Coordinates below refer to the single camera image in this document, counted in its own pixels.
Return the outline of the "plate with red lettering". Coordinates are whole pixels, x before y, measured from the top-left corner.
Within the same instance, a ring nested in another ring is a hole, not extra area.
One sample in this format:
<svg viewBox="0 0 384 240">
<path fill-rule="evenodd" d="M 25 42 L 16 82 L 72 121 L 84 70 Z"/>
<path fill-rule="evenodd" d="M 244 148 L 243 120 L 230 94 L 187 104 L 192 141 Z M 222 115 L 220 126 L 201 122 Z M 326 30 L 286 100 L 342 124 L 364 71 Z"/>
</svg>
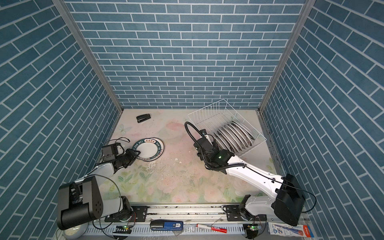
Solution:
<svg viewBox="0 0 384 240">
<path fill-rule="evenodd" d="M 232 145 L 232 143 L 226 138 L 221 130 L 215 131 L 215 136 L 221 141 L 223 146 L 230 152 L 236 153 L 236 148 Z"/>
</svg>

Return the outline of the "plate with green rim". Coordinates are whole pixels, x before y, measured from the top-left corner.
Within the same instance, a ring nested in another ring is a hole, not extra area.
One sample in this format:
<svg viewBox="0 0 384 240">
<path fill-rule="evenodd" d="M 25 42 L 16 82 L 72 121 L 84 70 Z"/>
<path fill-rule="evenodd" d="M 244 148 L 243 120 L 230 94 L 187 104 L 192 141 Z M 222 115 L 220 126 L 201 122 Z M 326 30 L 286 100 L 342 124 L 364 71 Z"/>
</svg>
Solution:
<svg viewBox="0 0 384 240">
<path fill-rule="evenodd" d="M 137 141 L 132 146 L 132 150 L 140 152 L 137 159 L 144 162 L 152 162 L 162 156 L 165 145 L 158 138 L 145 138 Z"/>
</svg>

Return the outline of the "white wire dish rack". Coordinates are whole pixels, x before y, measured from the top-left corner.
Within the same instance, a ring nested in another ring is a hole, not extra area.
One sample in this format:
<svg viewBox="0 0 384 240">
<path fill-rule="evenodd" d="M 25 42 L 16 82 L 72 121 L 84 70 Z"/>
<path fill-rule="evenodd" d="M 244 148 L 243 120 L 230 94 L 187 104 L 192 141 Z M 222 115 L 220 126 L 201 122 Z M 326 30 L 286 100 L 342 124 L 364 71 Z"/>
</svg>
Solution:
<svg viewBox="0 0 384 240">
<path fill-rule="evenodd" d="M 188 117 L 198 129 L 205 129 L 212 135 L 219 146 L 240 157 L 266 141 L 264 135 L 226 100 L 193 111 Z"/>
</svg>

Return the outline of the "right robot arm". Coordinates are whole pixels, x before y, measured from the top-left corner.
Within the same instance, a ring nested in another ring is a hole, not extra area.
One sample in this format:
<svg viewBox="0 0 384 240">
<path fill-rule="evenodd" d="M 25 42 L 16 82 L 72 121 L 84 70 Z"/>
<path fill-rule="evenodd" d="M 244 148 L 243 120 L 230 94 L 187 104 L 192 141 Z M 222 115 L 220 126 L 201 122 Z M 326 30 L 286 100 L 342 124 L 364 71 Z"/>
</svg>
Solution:
<svg viewBox="0 0 384 240">
<path fill-rule="evenodd" d="M 223 172 L 262 190 L 271 199 L 270 208 L 276 217 L 288 225 L 298 225 L 306 200 L 295 176 L 263 171 L 205 137 L 195 140 L 194 147 L 208 170 Z"/>
</svg>

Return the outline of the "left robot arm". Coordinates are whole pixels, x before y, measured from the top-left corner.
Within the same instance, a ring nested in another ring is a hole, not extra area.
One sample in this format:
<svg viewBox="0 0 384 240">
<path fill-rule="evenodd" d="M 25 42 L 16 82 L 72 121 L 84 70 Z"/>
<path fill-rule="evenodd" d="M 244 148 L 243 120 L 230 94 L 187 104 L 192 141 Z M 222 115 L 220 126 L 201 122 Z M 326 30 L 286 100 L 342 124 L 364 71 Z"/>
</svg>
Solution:
<svg viewBox="0 0 384 240">
<path fill-rule="evenodd" d="M 120 190 L 118 196 L 104 200 L 100 186 L 104 181 L 117 184 L 111 177 L 120 169 L 134 163 L 141 152 L 127 149 L 117 156 L 107 156 L 84 177 L 63 184 L 58 190 L 57 225 L 60 230 L 67 230 L 102 217 L 111 217 L 114 221 L 128 221 L 133 216 L 133 209 L 127 197 Z"/>
</svg>

